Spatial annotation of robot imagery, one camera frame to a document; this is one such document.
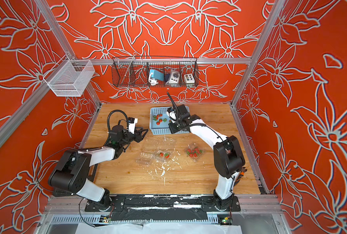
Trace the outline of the clear plastic clamshell container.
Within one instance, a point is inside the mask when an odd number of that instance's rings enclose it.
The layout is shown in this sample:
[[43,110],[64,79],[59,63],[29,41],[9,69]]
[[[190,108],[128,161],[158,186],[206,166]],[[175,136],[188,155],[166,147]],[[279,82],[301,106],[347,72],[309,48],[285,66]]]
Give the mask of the clear plastic clamshell container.
[[199,147],[196,143],[189,144],[184,150],[184,153],[194,162],[197,162],[205,152],[206,151]]

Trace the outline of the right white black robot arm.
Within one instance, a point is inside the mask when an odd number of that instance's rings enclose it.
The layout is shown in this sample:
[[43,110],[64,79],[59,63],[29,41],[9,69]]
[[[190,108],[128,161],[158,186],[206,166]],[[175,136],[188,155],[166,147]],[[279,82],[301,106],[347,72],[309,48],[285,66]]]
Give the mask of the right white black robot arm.
[[189,107],[184,104],[150,109],[150,130],[154,135],[159,128],[157,124],[153,124],[153,117],[159,114],[167,119],[162,130],[169,134],[192,133],[212,148],[214,166],[219,175],[213,192],[214,206],[219,211],[224,211],[234,205],[233,188],[241,179],[245,165],[245,158],[237,137],[226,136],[215,131],[199,116],[192,115]]

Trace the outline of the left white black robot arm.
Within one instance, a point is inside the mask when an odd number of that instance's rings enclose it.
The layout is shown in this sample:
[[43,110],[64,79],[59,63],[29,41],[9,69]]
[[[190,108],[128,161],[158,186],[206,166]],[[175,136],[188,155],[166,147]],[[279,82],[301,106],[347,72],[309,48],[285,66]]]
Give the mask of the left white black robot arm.
[[110,112],[107,118],[108,138],[104,145],[94,149],[66,150],[50,174],[48,185],[87,199],[100,211],[110,209],[110,191],[88,178],[90,168],[118,159],[132,142],[141,142],[149,130],[137,127],[137,123],[137,118],[129,117],[121,110]]

